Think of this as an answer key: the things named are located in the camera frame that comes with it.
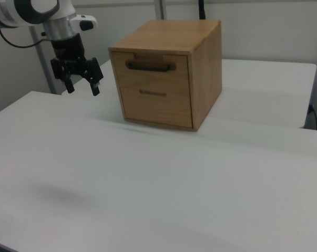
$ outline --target drawer slot handle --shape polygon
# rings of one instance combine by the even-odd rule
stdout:
[[[153,91],[148,91],[148,90],[143,90],[143,89],[140,89],[139,92],[142,93],[143,95],[163,96],[163,97],[167,96],[167,93],[153,92]]]
[[[130,70],[141,70],[141,71],[154,71],[154,72],[167,72],[170,70],[175,70],[176,66],[167,63],[157,63],[157,62],[138,62],[138,61],[128,61],[126,66]]]

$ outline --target wooden drawer front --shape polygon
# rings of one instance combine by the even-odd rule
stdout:
[[[125,116],[192,128],[186,56],[113,52]]]

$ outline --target wooden box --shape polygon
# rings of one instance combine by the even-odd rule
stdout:
[[[222,89],[220,21],[149,21],[109,54],[129,122],[197,131]]]

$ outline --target white table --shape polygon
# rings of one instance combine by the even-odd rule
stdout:
[[[317,131],[32,92],[0,112],[0,244],[19,252],[317,252]]]
[[[83,79],[75,84],[71,96],[119,104],[110,61],[101,69],[105,76],[101,94],[94,97]],[[224,59],[223,91],[208,116],[302,128],[315,73],[313,64]]]

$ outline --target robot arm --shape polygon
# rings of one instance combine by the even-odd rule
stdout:
[[[71,75],[81,75],[99,94],[103,78],[96,58],[87,60],[80,33],[97,27],[92,16],[77,15],[70,0],[0,0],[0,28],[43,24],[56,58],[51,60],[56,79],[61,79],[69,93],[74,91]]]

